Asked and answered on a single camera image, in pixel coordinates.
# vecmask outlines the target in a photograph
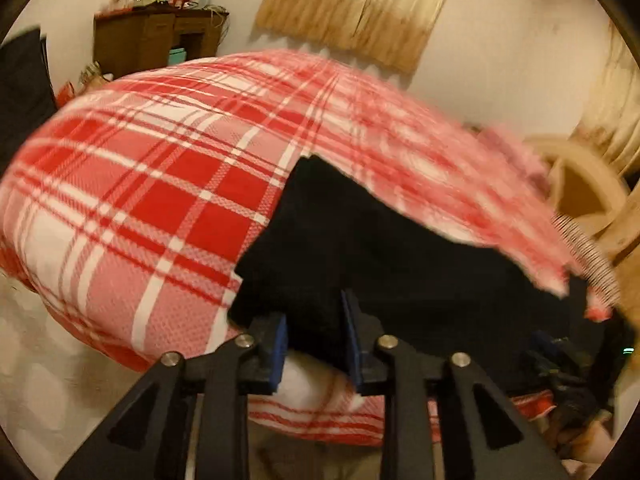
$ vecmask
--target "white wall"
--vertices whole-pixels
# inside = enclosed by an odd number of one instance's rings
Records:
[[[49,71],[54,90],[65,81],[75,85],[80,71],[93,59],[94,14],[109,0],[31,0],[9,31],[40,24],[47,35]]]
[[[93,13],[106,0],[32,0],[12,29],[42,24],[54,87],[90,60]],[[501,123],[520,134],[568,135],[607,49],[595,0],[446,0],[420,65],[400,77],[350,54],[253,31],[262,0],[213,0],[231,13],[219,54],[299,48],[389,79],[460,121]]]

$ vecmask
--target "wooden dresser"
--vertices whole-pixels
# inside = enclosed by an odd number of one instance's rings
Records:
[[[169,50],[187,60],[215,56],[228,13],[149,6],[94,18],[94,61],[115,78],[166,66]]]

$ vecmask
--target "teal box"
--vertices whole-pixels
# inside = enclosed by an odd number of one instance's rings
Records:
[[[187,51],[183,48],[172,48],[169,51],[169,61],[167,61],[167,65],[177,65],[178,63],[183,63],[187,61]]]

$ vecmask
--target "drawer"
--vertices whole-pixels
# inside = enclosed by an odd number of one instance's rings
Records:
[[[191,34],[195,32],[204,32],[209,25],[210,18],[176,18],[175,19],[175,32],[181,32],[183,34]]]
[[[172,37],[170,34],[142,40],[138,49],[136,71],[140,72],[142,70],[151,70],[153,68],[166,66],[169,60],[171,42]]]
[[[144,38],[172,35],[174,29],[173,14],[152,14],[145,20]]]

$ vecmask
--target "plaid fabric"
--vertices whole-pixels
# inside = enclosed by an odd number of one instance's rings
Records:
[[[504,158],[391,86],[288,51],[138,73],[72,101],[0,184],[0,264],[69,332],[131,368],[168,350],[211,352],[237,333],[226,322],[235,262],[310,153],[442,235],[498,248],[556,294],[565,267],[580,271]],[[590,316],[607,317],[592,298]],[[535,415],[548,395],[521,405]],[[307,356],[290,356],[276,396],[249,406],[305,438],[382,436],[382,400]]]

